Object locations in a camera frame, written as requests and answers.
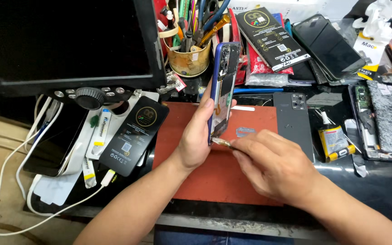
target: red repair mat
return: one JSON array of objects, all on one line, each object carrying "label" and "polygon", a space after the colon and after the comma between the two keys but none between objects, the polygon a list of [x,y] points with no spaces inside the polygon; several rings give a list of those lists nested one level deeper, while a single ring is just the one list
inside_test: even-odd
[{"label": "red repair mat", "polygon": [[[166,160],[177,147],[182,132],[197,109],[197,106],[191,103],[167,102],[167,106],[170,112],[158,131],[153,169]],[[256,132],[269,129],[277,132],[276,108],[248,107],[255,108],[255,111],[232,110],[233,116],[229,120],[228,130],[221,138],[237,139],[237,129],[239,134],[249,131],[247,129],[254,129]],[[232,151],[215,143],[204,164],[189,175],[173,198],[282,206],[281,203],[258,194],[242,173]]]}]

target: right hand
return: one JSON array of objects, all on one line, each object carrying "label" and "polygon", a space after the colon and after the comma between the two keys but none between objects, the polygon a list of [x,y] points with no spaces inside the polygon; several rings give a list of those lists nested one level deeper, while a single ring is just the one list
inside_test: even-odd
[{"label": "right hand", "polygon": [[276,201],[306,209],[321,197],[319,187],[329,181],[298,144],[272,131],[249,134],[232,146],[238,149],[233,154],[255,190]]}]

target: black product box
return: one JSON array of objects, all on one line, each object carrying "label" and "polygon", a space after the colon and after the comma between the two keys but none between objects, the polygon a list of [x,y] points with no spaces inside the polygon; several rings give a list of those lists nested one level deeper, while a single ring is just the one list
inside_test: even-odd
[{"label": "black product box", "polygon": [[274,72],[311,58],[264,7],[237,14],[237,22],[247,42]]},{"label": "black product box", "polygon": [[127,177],[169,113],[169,108],[142,96],[129,112],[99,162]]}]

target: glue bottle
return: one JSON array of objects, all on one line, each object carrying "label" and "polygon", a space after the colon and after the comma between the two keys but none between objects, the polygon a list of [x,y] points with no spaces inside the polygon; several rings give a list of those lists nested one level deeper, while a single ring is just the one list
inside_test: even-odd
[{"label": "glue bottle", "polygon": [[340,125],[331,125],[326,112],[321,113],[323,118],[323,127],[319,130],[320,140],[323,145],[324,154],[327,158],[330,154],[338,152],[348,147],[348,142],[344,136],[343,129]]}]

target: black table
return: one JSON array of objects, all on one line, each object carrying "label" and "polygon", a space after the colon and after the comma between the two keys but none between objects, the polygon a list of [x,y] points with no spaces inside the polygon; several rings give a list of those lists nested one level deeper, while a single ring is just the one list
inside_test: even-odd
[{"label": "black table", "polygon": [[[187,89],[197,91],[197,87],[200,84],[201,80],[195,80],[193,84],[187,82]],[[309,99],[313,95],[322,93],[324,92],[323,90],[328,88],[331,92],[342,93],[343,101],[334,106],[323,107],[322,110],[326,111],[329,118],[335,123],[344,125],[345,119],[353,118],[347,86],[324,86],[320,88],[318,86],[285,87],[284,91],[302,92]],[[182,101],[183,98],[183,95],[180,94],[178,98],[170,98],[170,100]],[[238,94],[234,95],[234,98],[237,99],[239,105],[263,105],[264,102],[272,98],[272,95]],[[185,97],[184,100],[191,101],[194,99],[196,99],[196,96]],[[264,106],[270,105],[273,105],[272,100]],[[363,178],[355,173],[351,156],[338,159],[330,164],[322,163],[322,161],[324,162],[324,158],[322,157],[324,153],[317,134],[317,129],[321,126],[321,119],[314,113],[313,109],[308,109],[308,114],[316,158],[315,167],[337,186],[392,220],[392,163],[373,162],[367,165],[368,176]],[[126,186],[152,169],[154,155],[155,145],[153,144],[149,150],[149,157],[143,167],[137,167],[131,176],[127,178],[118,176],[115,182],[104,188],[95,197],[69,209],[64,214],[94,217]],[[108,169],[97,161],[94,163],[94,167],[97,180],[100,182]],[[40,198],[35,194],[32,197],[32,205],[38,212],[55,213],[70,204],[88,197],[99,186],[100,184],[98,183],[97,186],[86,189],[83,175],[81,175],[66,200],[65,205],[62,207],[55,204],[47,205],[41,202]],[[287,205],[284,207],[269,207],[172,199],[158,219],[157,224],[293,238],[325,239],[330,237],[311,215]]]}]

